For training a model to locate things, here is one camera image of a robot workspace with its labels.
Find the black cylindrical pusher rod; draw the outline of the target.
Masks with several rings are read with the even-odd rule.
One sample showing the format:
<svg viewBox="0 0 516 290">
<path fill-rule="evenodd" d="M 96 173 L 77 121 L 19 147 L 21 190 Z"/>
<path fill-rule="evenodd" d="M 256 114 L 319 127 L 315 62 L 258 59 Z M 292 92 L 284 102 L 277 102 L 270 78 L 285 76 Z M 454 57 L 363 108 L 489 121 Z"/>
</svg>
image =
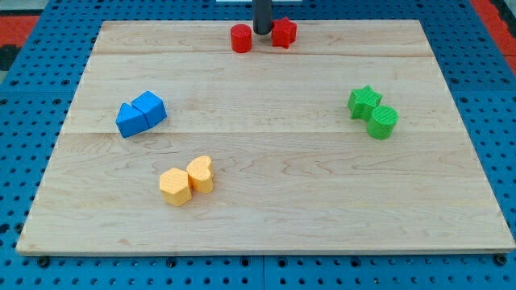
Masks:
<svg viewBox="0 0 516 290">
<path fill-rule="evenodd" d="M 253 31 L 257 35 L 267 35 L 273 25 L 272 0 L 252 0 Z"/>
</svg>

